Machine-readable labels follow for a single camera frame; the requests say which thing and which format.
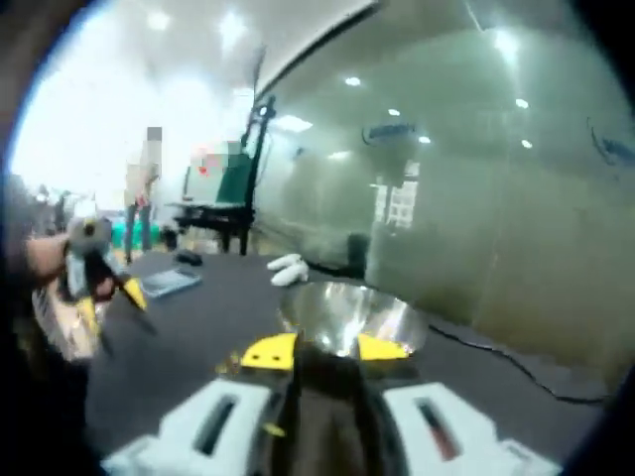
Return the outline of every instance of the table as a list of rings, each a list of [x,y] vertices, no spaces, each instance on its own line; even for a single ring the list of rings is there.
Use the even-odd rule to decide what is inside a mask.
[[[151,301],[146,320],[123,296],[106,312],[107,350],[91,366],[86,399],[89,437],[107,454],[133,438],[156,432],[162,415],[214,378],[215,366],[232,351],[278,333],[283,290],[271,286],[271,257],[206,255],[196,270],[203,284]],[[174,266],[172,256],[151,252],[134,262],[137,276]],[[311,279],[327,280],[313,272]],[[443,330],[486,342],[471,329],[432,317]],[[517,355],[550,387],[567,395],[594,395],[596,382],[541,359]],[[563,461],[597,421],[597,407],[556,401],[504,359],[431,333],[413,357],[425,379],[442,382],[492,417],[501,437],[512,437]]]

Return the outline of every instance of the metal bowl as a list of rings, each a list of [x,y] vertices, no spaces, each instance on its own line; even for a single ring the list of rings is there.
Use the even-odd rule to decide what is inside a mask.
[[[308,283],[287,290],[280,305],[286,330],[321,350],[352,356],[364,333],[399,343],[407,353],[426,340],[426,316],[397,297],[347,283]]]

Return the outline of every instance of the dark table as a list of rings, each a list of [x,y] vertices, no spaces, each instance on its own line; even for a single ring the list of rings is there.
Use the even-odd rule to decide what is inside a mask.
[[[270,284],[271,257],[203,256],[203,284],[150,301],[146,320],[123,296],[106,313],[108,345],[93,359],[86,400],[88,433],[107,454],[142,434],[155,433],[164,413],[215,376],[231,352],[282,331],[277,319],[284,290]],[[175,265],[172,256],[149,253],[134,262],[144,277]],[[312,273],[312,281],[328,280]],[[471,329],[431,317],[461,338],[486,343]],[[557,392],[597,395],[602,386],[539,358],[516,355]],[[512,437],[562,462],[597,421],[598,407],[559,402],[505,359],[431,333],[413,357],[425,380],[442,382],[492,417],[501,437]]]

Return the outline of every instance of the glass partition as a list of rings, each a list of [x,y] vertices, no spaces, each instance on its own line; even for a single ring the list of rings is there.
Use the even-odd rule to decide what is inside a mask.
[[[554,22],[459,4],[442,22],[391,4],[276,83],[260,219],[334,269],[365,238],[369,284],[618,376],[635,355],[629,104],[567,2]]]

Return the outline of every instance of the person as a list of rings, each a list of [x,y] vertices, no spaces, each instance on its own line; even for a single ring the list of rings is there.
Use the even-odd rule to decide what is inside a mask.
[[[145,252],[150,250],[152,246],[150,236],[151,197],[153,184],[161,176],[161,148],[162,128],[149,127],[141,154],[133,156],[127,165],[124,196],[126,205],[124,251],[128,264],[132,261],[132,241],[137,212],[139,212],[139,221],[141,222],[142,249]]]
[[[97,454],[83,439],[83,401],[87,366],[66,362],[35,321],[34,290],[51,283],[64,269],[68,237],[33,237],[36,217],[29,194],[17,176],[5,178],[3,244],[4,318],[0,319],[0,366],[4,377],[3,466],[9,473],[36,472],[46,466],[104,474]],[[95,297],[109,298],[112,280],[96,283]],[[26,448],[44,449],[43,458]]]

